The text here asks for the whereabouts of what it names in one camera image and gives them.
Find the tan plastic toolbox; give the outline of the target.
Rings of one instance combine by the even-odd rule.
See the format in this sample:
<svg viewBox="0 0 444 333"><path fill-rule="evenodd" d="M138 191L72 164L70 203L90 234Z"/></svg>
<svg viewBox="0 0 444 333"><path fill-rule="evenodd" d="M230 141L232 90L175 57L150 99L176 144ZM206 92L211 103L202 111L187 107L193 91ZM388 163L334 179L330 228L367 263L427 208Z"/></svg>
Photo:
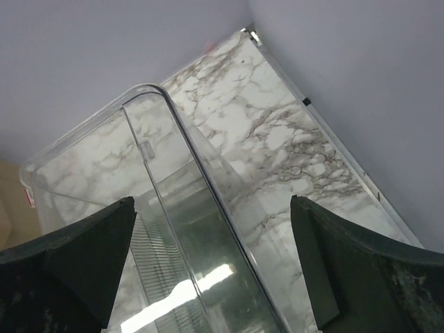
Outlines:
<svg viewBox="0 0 444 333"><path fill-rule="evenodd" d="M42 235L37 211L19 179L19 167L1 161L1 250Z"/></svg>

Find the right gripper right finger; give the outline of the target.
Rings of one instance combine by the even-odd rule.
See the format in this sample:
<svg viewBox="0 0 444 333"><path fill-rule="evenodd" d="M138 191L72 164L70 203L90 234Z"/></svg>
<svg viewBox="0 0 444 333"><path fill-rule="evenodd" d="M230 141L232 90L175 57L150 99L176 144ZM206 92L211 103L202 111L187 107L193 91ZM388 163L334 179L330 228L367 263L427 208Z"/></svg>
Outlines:
<svg viewBox="0 0 444 333"><path fill-rule="evenodd" d="M291 227L322 332L442 332L443 254L291 198Z"/></svg>

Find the clear acrylic makeup organizer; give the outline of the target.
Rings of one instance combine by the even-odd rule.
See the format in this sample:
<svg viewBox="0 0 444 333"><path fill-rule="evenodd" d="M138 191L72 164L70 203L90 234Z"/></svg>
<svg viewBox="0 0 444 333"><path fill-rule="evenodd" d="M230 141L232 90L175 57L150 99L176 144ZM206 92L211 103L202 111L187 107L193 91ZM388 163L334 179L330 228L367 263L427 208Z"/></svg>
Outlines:
<svg viewBox="0 0 444 333"><path fill-rule="evenodd" d="M267 222L237 172L156 84L130 88L26 161L43 233L131 196L137 213L109 332L306 332Z"/></svg>

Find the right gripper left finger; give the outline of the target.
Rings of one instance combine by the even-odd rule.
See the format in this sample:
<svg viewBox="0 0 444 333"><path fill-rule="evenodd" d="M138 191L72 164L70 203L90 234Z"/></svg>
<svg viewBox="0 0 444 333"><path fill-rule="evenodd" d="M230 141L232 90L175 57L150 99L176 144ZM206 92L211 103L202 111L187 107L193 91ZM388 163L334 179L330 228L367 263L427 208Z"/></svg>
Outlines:
<svg viewBox="0 0 444 333"><path fill-rule="evenodd" d="M71 225L1 251L2 332L107 328L135 225L125 197Z"/></svg>

